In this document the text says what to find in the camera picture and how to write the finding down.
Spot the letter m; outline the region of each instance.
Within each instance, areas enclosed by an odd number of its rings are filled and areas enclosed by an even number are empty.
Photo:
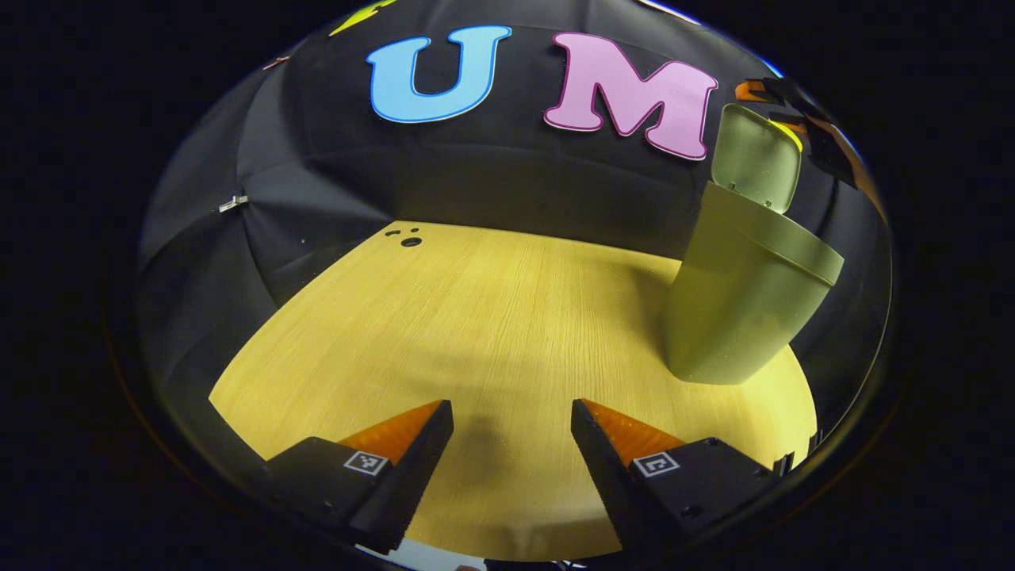
[[[562,32],[553,42],[567,51],[567,70],[560,102],[543,118],[561,129],[596,131],[603,118],[594,111],[597,89],[603,94],[613,126],[623,136],[662,105],[659,123],[646,130],[653,146],[690,158],[704,158],[701,141],[708,93],[719,82],[685,63],[671,61],[642,80],[620,48],[587,33]]]

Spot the letter u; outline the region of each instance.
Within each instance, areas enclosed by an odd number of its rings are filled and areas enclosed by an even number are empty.
[[[455,86],[443,93],[420,93],[415,86],[416,56],[429,38],[410,38],[381,48],[366,61],[374,66],[370,104],[374,111],[398,123],[441,121],[473,109],[493,86],[497,42],[511,35],[502,25],[463,27],[448,34],[462,55]]]

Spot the yellow wood surface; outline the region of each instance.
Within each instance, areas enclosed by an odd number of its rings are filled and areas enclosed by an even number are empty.
[[[411,236],[422,243],[401,244]],[[210,399],[266,458],[450,399],[455,433],[408,539],[522,561],[617,551],[571,439],[572,400],[684,441],[720,437],[765,466],[791,451],[799,463],[816,430],[789,347],[741,385],[670,374],[658,315],[679,265],[568,239],[394,222],[283,306]]]

